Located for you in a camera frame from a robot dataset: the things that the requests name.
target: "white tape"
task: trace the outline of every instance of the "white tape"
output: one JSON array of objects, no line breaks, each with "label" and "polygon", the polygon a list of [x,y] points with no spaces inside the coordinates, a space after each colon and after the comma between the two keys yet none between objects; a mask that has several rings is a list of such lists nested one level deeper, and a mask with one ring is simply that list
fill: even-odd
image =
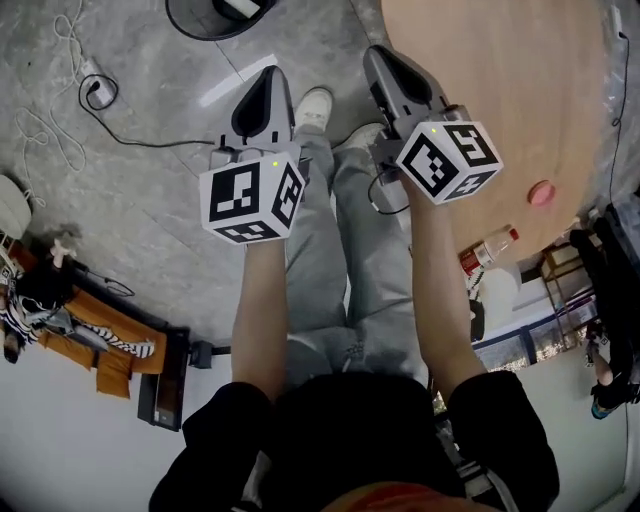
[{"label": "white tape", "polygon": [[244,82],[238,73],[225,78],[222,82],[216,85],[213,89],[210,89],[202,98],[200,98],[200,106],[202,108],[208,107],[212,103],[215,103],[225,94],[231,92],[233,89],[242,85]]},{"label": "white tape", "polygon": [[238,74],[240,75],[240,78],[242,78],[242,80],[246,82],[252,76],[260,73],[260,71],[262,71],[264,68],[277,65],[278,59],[276,59],[276,56],[272,53],[268,57],[264,57],[263,59],[254,62],[250,66],[241,69],[240,71],[238,71]]},{"label": "white tape", "polygon": [[247,18],[253,18],[254,14],[260,10],[260,6],[251,0],[224,0],[239,13]]},{"label": "white tape", "polygon": [[202,98],[200,98],[200,106],[202,108],[208,107],[222,98],[225,94],[230,93],[233,89],[260,73],[264,68],[277,65],[278,59],[273,54],[254,62],[240,70],[238,73],[228,76],[218,85],[207,91]]}]

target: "plastic bottle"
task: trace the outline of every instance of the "plastic bottle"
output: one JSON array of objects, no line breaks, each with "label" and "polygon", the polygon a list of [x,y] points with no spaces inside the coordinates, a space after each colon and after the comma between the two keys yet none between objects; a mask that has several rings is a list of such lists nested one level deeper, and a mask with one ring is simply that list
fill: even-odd
[{"label": "plastic bottle", "polygon": [[472,276],[478,267],[490,267],[500,253],[518,240],[520,235],[512,226],[505,226],[482,242],[467,249],[460,255],[462,269]]}]

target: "gray pants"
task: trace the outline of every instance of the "gray pants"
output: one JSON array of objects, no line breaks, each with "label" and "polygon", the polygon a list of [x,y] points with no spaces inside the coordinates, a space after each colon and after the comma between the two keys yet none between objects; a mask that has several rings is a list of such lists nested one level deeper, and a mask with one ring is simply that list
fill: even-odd
[{"label": "gray pants", "polygon": [[[404,375],[426,386],[409,240],[395,217],[378,214],[369,203],[372,176],[366,169],[373,166],[371,157],[348,149],[334,159],[324,136],[312,133],[313,128],[303,130],[296,141],[312,164],[305,200],[287,241],[287,384],[297,387],[318,375],[368,371]],[[381,196],[376,194],[376,203],[388,208]]]}]

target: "white cable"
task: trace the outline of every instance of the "white cable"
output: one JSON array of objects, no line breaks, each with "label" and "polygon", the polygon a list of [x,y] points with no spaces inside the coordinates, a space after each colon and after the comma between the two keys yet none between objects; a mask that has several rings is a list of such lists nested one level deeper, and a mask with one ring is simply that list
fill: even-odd
[{"label": "white cable", "polygon": [[[53,135],[53,138],[56,140],[58,144],[58,148],[60,149],[60,153],[62,153],[62,156],[65,162],[67,163],[67,167],[69,169],[71,169],[75,173],[81,173],[82,171],[84,171],[87,165],[87,155],[85,153],[85,150],[82,144],[80,144],[80,142],[78,142],[71,135],[69,135],[64,129],[62,129],[62,127],[58,124],[58,122],[55,120],[55,117],[53,115],[53,108],[58,98],[60,98],[60,96],[62,96],[65,92],[67,92],[71,87],[73,87],[73,85],[80,86],[80,82],[78,81],[78,72],[80,70],[80,66],[82,65],[82,62],[84,61],[84,57],[82,55],[82,45],[80,44],[80,40],[78,39],[75,33],[75,26],[76,26],[76,23],[78,22],[78,19],[80,18],[80,14],[82,13],[82,3],[83,3],[83,0],[80,0],[78,3],[78,10],[76,12],[76,15],[73,17],[73,21],[71,21],[69,17],[66,16],[65,14],[59,14],[53,19],[54,34],[58,37],[60,41],[67,42],[67,50],[69,52],[69,62],[71,64],[71,75],[67,77],[68,79],[70,79],[69,83],[67,83],[62,89],[60,89],[60,91],[58,91],[55,94],[55,96],[51,100],[51,103],[49,104],[49,120],[51,121],[51,124],[58,129],[60,134],[62,134],[69,142],[71,142],[78,148],[80,156],[82,157],[82,164],[79,167],[75,167],[71,163],[71,160],[69,159],[69,157],[67,156],[67,153],[62,147],[62,142],[60,141],[59,135],[41,117],[31,112],[28,108],[26,107],[18,108],[13,118],[18,128],[18,131],[20,132],[20,134],[24,139],[24,145],[22,146],[22,164],[24,166],[24,174],[25,174],[27,183],[29,185],[29,189],[26,191],[25,197],[27,199],[32,198],[33,201],[42,208],[46,208],[47,203],[43,198],[36,195],[33,189],[33,182],[31,181],[29,167],[27,166],[26,151],[27,151],[27,145],[30,142],[35,142],[40,146],[46,146],[47,144],[49,144],[49,141],[50,141],[49,134],[47,133],[48,131],[49,133],[51,133],[51,135]],[[62,20],[66,23],[67,30],[68,30],[67,35],[64,35],[58,32],[59,20]],[[78,55],[77,62],[76,62],[76,58],[74,57],[74,46],[76,47],[76,52]],[[18,120],[18,115],[20,111],[26,112],[27,115],[29,115],[32,119],[35,119],[36,121],[38,121],[46,129],[46,131],[41,130],[38,133],[36,133],[34,136],[27,135],[27,133],[24,131],[24,129],[20,125],[20,121]]]}]

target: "black trash can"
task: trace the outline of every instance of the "black trash can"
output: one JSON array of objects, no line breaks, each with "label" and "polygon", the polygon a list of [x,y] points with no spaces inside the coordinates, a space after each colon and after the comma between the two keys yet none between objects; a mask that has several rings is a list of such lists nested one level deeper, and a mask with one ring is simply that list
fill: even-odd
[{"label": "black trash can", "polygon": [[276,0],[252,0],[260,7],[251,18],[225,0],[166,0],[171,23],[185,36],[200,41],[220,41],[249,30],[271,9]]}]

